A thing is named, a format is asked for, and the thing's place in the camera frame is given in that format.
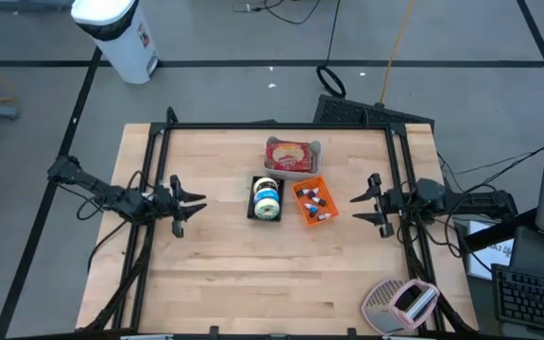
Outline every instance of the orange basket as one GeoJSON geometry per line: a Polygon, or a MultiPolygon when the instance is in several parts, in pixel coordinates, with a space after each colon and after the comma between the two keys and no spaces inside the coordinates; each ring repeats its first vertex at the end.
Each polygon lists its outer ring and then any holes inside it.
{"type": "Polygon", "coordinates": [[[339,216],[339,210],[337,209],[337,206],[335,206],[335,202],[332,200],[329,188],[327,188],[325,180],[320,176],[293,184],[293,195],[295,195],[295,200],[299,205],[299,210],[301,211],[303,217],[306,220],[306,224],[310,227],[317,225],[320,222],[324,222],[329,218],[339,216]],[[321,198],[327,202],[327,204],[325,204],[324,206],[316,204],[307,195],[298,196],[298,192],[302,191],[303,189],[313,190],[315,188],[318,188],[318,193],[316,194],[316,197],[321,198]],[[310,211],[304,206],[304,204],[306,203],[310,203],[318,208],[318,211],[316,212],[316,215],[314,217],[310,217],[310,211]],[[331,217],[319,221],[318,216],[325,213],[330,213],[331,217]]]}

